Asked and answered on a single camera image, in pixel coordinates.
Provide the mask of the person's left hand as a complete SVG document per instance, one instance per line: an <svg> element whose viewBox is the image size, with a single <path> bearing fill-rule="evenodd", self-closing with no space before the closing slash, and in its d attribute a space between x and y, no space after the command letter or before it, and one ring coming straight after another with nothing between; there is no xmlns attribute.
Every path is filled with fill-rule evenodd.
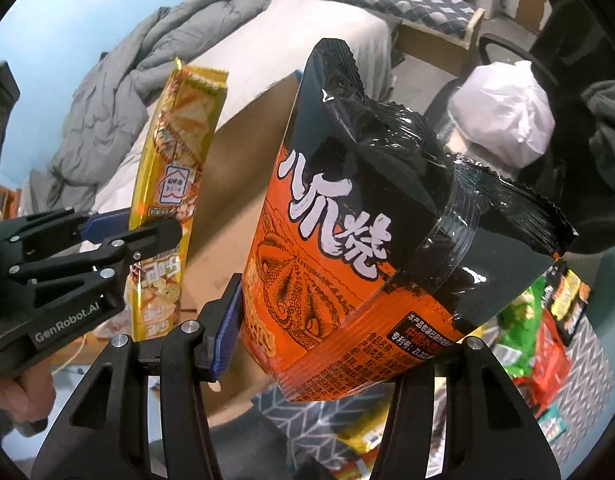
<svg viewBox="0 0 615 480"><path fill-rule="evenodd" d="M0 410L9 412L16 422L46 418L55 400L51 358L28 368L18 379L0 377Z"/></svg>

